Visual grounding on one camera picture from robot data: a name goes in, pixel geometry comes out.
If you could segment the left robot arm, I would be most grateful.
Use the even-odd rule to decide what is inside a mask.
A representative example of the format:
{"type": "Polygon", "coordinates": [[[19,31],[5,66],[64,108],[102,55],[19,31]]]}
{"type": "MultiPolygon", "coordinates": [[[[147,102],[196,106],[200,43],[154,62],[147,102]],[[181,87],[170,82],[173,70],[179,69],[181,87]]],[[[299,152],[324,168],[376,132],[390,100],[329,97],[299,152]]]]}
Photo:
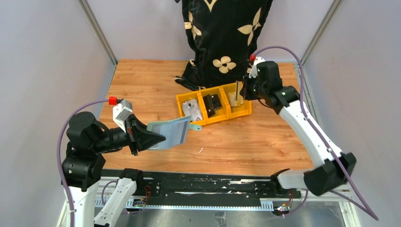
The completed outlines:
{"type": "Polygon", "coordinates": [[[166,140],[165,136],[147,130],[147,125],[132,113],[118,122],[122,124],[120,127],[109,129],[91,112],[80,112],[73,114],[63,126],[59,140],[67,135],[69,142],[66,157],[58,160],[58,169],[72,227],[111,227],[128,198],[145,190],[143,172],[124,169],[103,214],[94,217],[96,190],[105,165],[103,154],[128,147],[137,155],[166,140]]]}

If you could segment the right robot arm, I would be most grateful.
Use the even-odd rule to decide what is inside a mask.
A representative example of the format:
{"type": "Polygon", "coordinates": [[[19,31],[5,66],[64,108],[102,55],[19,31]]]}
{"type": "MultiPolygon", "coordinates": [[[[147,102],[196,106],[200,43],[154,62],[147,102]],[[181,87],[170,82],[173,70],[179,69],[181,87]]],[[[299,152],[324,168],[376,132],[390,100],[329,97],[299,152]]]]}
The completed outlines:
{"type": "Polygon", "coordinates": [[[293,86],[284,86],[278,64],[256,57],[249,75],[243,77],[240,95],[258,100],[284,119],[309,153],[314,167],[307,170],[284,169],[272,175],[270,191],[283,197],[289,189],[308,189],[320,196],[348,182],[356,165],[352,153],[344,153],[316,123],[300,94],[293,86]]]}

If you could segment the green card holder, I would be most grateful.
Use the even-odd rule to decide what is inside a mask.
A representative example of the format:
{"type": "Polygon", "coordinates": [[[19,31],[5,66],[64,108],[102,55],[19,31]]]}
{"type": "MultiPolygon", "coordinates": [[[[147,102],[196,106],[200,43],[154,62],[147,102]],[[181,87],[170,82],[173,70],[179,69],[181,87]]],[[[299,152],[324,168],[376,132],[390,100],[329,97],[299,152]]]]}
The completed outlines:
{"type": "Polygon", "coordinates": [[[165,140],[148,150],[165,150],[185,143],[189,130],[201,131],[202,126],[191,124],[191,117],[185,116],[168,121],[149,122],[147,130],[165,136],[165,140]]]}

